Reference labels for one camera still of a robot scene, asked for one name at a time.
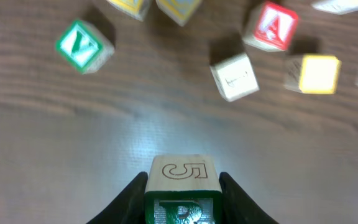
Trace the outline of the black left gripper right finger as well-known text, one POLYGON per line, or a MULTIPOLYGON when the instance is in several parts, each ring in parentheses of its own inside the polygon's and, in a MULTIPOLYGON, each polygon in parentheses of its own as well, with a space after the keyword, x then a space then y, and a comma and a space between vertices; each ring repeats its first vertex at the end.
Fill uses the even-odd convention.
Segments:
POLYGON ((219 183, 223 192, 223 223, 278 224, 227 172, 220 173, 219 183))

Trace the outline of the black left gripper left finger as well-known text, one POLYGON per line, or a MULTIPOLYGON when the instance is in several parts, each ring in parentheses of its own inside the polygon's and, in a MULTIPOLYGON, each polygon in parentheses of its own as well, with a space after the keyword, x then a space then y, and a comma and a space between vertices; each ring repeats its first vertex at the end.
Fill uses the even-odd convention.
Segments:
POLYGON ((139 172, 116 198, 86 224, 146 224, 146 172, 139 172))

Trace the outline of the green R letter block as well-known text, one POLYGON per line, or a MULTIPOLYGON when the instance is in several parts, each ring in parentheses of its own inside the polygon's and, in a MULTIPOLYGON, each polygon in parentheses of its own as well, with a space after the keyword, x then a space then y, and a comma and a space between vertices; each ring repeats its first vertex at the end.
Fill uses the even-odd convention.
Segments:
POLYGON ((155 156, 145 187, 145 222, 219 224, 222 199, 211 156, 155 156))

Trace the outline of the wooden block number 1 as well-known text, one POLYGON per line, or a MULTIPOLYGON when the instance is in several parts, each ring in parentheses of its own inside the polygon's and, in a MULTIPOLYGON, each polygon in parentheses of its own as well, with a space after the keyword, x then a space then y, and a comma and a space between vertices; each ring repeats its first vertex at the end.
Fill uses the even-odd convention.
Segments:
POLYGON ((232 102, 259 91, 259 84, 247 54, 237 54, 210 66, 220 95, 232 102))

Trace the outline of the yellow S letter block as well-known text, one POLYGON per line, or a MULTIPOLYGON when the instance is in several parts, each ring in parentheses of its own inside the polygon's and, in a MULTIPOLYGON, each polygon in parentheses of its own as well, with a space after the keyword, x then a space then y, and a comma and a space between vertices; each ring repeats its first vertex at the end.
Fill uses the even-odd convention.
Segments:
POLYGON ((334 55, 303 54, 288 57, 284 87, 302 94, 335 94, 341 61, 334 55))

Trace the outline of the green V letter block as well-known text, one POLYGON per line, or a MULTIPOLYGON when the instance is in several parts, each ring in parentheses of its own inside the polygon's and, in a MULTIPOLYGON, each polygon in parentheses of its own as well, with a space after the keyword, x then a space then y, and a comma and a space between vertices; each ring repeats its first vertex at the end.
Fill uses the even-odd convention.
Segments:
POLYGON ((81 74, 97 72, 115 52, 102 32, 80 19, 70 24, 56 41, 55 49, 81 74))

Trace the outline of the red A letter block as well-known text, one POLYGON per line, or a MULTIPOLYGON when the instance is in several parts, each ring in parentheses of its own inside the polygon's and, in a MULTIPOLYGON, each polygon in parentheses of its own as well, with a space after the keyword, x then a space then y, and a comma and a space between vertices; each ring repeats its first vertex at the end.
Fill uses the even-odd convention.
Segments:
POLYGON ((265 1, 251 12, 242 41, 266 52, 286 51, 298 21, 299 17, 295 11, 265 1))

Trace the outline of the yellow K letter block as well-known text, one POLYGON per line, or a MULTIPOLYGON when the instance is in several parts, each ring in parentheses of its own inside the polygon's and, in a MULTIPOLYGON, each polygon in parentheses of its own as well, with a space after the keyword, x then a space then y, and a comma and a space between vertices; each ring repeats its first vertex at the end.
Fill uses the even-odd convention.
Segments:
POLYGON ((144 21, 152 4, 152 0, 107 0, 107 2, 138 21, 144 21))

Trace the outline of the yellow C letter block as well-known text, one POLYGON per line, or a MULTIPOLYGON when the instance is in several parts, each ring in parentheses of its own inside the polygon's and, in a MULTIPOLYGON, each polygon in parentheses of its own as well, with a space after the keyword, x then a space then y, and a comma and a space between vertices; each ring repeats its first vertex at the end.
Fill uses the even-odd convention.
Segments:
POLYGON ((200 7, 202 0, 156 0, 158 8, 183 27, 200 7))

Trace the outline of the yellow O block upper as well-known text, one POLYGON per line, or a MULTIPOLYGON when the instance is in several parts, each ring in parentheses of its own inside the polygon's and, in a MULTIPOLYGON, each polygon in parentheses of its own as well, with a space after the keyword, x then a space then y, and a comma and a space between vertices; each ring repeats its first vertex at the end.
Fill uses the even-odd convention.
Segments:
POLYGON ((313 2, 311 6, 319 11, 344 15, 358 11, 358 0, 322 0, 313 2))

